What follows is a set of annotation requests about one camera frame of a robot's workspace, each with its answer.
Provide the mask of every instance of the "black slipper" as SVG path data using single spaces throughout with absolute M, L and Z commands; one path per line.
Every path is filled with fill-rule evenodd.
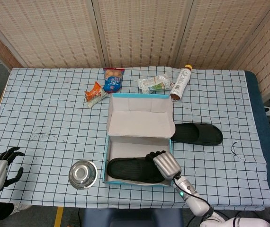
M 139 181 L 144 183 L 160 183 L 164 177 L 153 161 L 145 157 L 115 158 L 109 161 L 107 173 L 110 177 Z
M 223 140 L 222 132 L 211 124 L 183 123 L 175 124 L 175 133 L 171 140 L 197 145 L 218 145 Z

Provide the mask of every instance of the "grid pattern cloth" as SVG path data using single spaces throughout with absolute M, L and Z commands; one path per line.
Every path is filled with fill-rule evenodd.
M 138 93 L 137 80 L 180 69 L 127 68 L 122 92 Z M 19 182 L 0 192 L 0 201 L 88 208 L 181 208 L 172 187 L 105 184 L 106 123 L 109 98 L 87 107 L 84 91 L 104 84 L 103 69 L 14 69 L 0 105 L 0 153 L 13 146 L 25 152 L 10 165 L 9 178 L 22 166 Z M 173 143 L 182 172 L 204 199 L 220 209 L 258 210 L 270 206 L 266 162 L 251 110 L 245 75 L 237 70 L 192 70 L 174 122 L 218 127 L 218 146 Z M 76 190 L 68 181 L 78 160 L 98 168 L 95 184 Z

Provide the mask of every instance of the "food package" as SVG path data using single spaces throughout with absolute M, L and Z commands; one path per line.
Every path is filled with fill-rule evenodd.
M 139 89 L 141 89 L 144 94 L 152 93 L 153 91 L 171 90 L 173 87 L 167 74 L 158 75 L 149 79 L 139 79 L 137 83 Z
M 97 82 L 95 82 L 91 91 L 85 91 L 84 93 L 86 94 L 86 100 L 89 108 L 92 108 L 92 106 L 108 96 Z
M 123 68 L 104 68 L 105 85 L 103 89 L 107 93 L 117 92 L 121 88 L 122 76 L 125 69 Z

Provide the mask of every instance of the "white bottle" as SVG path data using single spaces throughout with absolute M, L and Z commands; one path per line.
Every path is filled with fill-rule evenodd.
M 186 85 L 188 84 L 191 76 L 191 65 L 186 65 L 184 69 L 182 69 L 178 75 L 177 81 L 170 92 L 170 95 L 172 99 L 174 100 L 180 100 L 183 94 L 184 89 L 186 88 Z

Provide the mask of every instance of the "metal bowl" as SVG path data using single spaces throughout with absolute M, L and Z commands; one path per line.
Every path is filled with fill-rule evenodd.
M 70 184 L 76 189 L 90 188 L 97 179 L 97 168 L 91 161 L 76 162 L 69 171 Z

